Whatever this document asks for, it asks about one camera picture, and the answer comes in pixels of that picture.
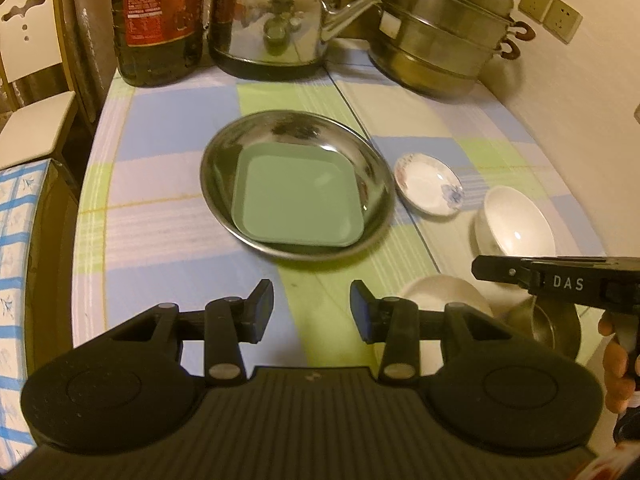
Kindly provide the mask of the right human hand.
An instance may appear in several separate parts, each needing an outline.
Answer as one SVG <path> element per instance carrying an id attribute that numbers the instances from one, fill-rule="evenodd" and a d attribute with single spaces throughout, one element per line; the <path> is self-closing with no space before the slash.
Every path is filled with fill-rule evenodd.
<path id="1" fill-rule="evenodd" d="M 629 356 L 618 342 L 613 318 L 608 312 L 602 314 L 598 331 L 603 337 L 611 337 L 602 358 L 605 406 L 610 412 L 620 414 L 628 408 L 629 401 L 636 391 L 636 381 L 628 374 Z"/>

